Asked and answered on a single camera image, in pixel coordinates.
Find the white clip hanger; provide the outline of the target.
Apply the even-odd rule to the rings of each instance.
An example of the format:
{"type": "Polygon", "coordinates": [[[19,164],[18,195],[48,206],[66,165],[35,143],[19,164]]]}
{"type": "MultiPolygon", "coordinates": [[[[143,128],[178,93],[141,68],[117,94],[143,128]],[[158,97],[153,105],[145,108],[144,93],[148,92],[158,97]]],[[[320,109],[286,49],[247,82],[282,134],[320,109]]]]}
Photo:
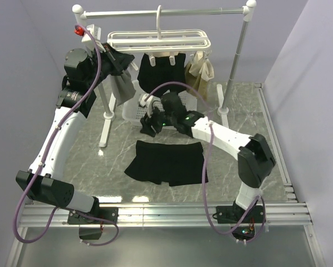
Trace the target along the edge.
{"type": "Polygon", "coordinates": [[[145,53],[151,66],[156,65],[157,57],[167,57],[170,64],[176,64],[176,55],[187,52],[209,52],[211,42],[200,29],[165,30],[160,27],[162,7],[156,10],[156,30],[154,31],[114,31],[107,35],[108,44],[125,53],[145,53]]]}

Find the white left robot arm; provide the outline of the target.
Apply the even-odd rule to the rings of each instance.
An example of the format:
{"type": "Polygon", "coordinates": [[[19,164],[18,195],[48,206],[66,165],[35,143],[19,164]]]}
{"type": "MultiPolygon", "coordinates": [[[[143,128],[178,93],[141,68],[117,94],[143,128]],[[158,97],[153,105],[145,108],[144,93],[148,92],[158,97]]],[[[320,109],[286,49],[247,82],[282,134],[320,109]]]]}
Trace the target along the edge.
{"type": "Polygon", "coordinates": [[[96,223],[101,210],[97,199],[64,182],[63,170],[75,138],[96,100],[94,88],[109,75],[126,70],[134,56],[118,52],[107,43],[99,55],[75,48],[65,56],[65,76],[55,116],[44,144],[27,171],[19,171],[16,182],[31,200],[59,208],[78,210],[89,224],[96,223]]]}

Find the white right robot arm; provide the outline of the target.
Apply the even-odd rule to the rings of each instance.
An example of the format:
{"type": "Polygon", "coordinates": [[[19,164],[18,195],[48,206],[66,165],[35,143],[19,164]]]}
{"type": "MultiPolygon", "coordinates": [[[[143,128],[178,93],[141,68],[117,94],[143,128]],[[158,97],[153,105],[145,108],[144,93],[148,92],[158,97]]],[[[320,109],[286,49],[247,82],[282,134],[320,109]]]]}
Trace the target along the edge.
{"type": "Polygon", "coordinates": [[[237,160],[241,187],[233,213],[238,221],[248,221],[253,216],[252,202],[276,165],[266,138],[259,133],[251,136],[233,131],[198,111],[187,110],[177,93],[161,98],[145,93],[139,97],[139,106],[146,109],[142,133],[154,137],[164,126],[173,126],[179,133],[208,142],[237,160]]]}

